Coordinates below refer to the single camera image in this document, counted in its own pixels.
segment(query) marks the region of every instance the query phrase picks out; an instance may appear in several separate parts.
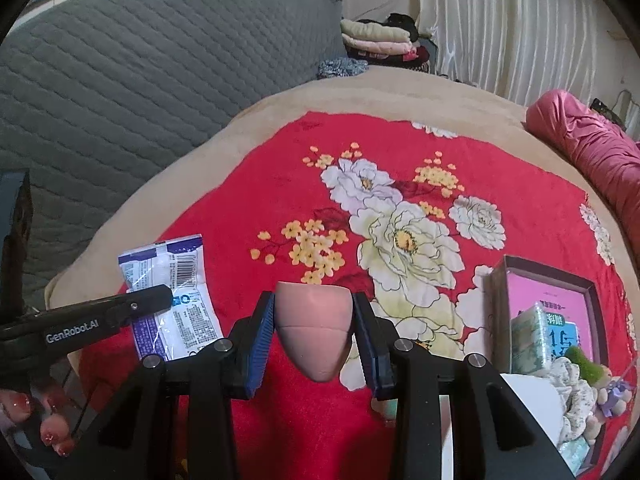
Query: white and purple packet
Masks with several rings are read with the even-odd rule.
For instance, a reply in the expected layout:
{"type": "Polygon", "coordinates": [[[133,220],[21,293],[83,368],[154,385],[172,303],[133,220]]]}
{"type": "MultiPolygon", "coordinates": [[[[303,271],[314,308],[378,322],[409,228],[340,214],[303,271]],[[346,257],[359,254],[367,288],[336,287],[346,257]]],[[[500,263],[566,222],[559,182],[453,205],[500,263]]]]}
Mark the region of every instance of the white and purple packet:
{"type": "Polygon", "coordinates": [[[204,273],[202,236],[192,235],[127,251],[118,256],[127,291],[167,285],[174,294],[169,310],[133,322],[138,355],[172,361],[197,354],[222,337],[204,273]]]}

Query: pink paper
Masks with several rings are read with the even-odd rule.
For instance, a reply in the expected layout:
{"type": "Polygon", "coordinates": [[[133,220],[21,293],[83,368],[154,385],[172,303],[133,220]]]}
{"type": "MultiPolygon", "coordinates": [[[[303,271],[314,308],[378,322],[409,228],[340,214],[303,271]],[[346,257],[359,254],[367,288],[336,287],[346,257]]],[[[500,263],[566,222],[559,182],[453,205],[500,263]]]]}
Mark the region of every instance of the pink paper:
{"type": "Polygon", "coordinates": [[[565,321],[576,324],[580,346],[584,354],[593,359],[589,313],[586,300],[580,292],[547,285],[513,272],[507,272],[507,288],[511,319],[531,308],[536,301],[543,301],[545,312],[562,314],[565,321]]]}

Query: gray quilted fabric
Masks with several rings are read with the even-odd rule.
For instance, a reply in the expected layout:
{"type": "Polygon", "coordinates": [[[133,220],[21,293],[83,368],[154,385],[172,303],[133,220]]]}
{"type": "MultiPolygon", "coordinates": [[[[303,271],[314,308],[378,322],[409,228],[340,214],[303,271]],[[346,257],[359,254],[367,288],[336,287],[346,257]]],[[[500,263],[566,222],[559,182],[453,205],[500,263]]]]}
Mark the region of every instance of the gray quilted fabric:
{"type": "Polygon", "coordinates": [[[336,0],[69,0],[0,46],[0,168],[31,168],[26,301],[147,180],[344,56],[336,0]]]}

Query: silver screw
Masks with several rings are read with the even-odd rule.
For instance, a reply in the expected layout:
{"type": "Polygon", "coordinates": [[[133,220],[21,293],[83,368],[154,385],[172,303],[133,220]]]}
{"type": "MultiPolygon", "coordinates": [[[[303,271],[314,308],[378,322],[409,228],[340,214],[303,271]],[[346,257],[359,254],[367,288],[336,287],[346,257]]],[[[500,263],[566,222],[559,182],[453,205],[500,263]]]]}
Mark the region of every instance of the silver screw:
{"type": "Polygon", "coordinates": [[[162,358],[158,354],[151,354],[142,359],[145,368],[156,368],[161,362],[162,358]]]}
{"type": "Polygon", "coordinates": [[[476,368],[482,368],[486,364],[486,358],[482,354],[471,354],[469,364],[476,368]]]}
{"type": "Polygon", "coordinates": [[[213,343],[213,348],[215,348],[218,352],[228,352],[232,349],[233,343],[229,339],[218,339],[215,343],[213,343]]]}
{"type": "Polygon", "coordinates": [[[394,342],[394,346],[401,352],[408,352],[409,350],[411,350],[411,348],[414,347],[414,342],[402,337],[400,339],[396,339],[396,341],[394,342]]]}

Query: pink cone-shaped object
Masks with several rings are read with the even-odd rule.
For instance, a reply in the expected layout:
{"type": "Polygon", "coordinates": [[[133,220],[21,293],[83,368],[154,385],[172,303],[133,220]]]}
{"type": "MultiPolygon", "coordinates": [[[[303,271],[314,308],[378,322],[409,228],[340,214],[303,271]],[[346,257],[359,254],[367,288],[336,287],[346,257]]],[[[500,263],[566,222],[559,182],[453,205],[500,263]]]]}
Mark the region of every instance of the pink cone-shaped object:
{"type": "Polygon", "coordinates": [[[287,356],[316,383],[331,381],[351,348],[348,288],[278,282],[275,325],[287,356]]]}

